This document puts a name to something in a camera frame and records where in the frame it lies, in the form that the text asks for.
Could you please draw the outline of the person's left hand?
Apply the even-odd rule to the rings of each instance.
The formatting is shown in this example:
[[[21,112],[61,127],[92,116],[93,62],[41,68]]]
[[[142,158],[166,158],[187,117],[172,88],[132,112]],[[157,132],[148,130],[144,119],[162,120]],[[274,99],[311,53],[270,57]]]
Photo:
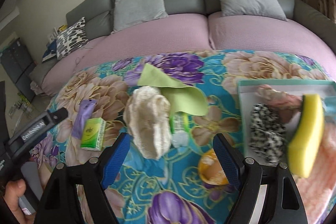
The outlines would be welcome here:
[[[4,200],[9,209],[20,224],[34,223],[35,214],[25,215],[19,207],[19,198],[26,191],[26,183],[23,179],[18,181],[9,181],[6,185]]]

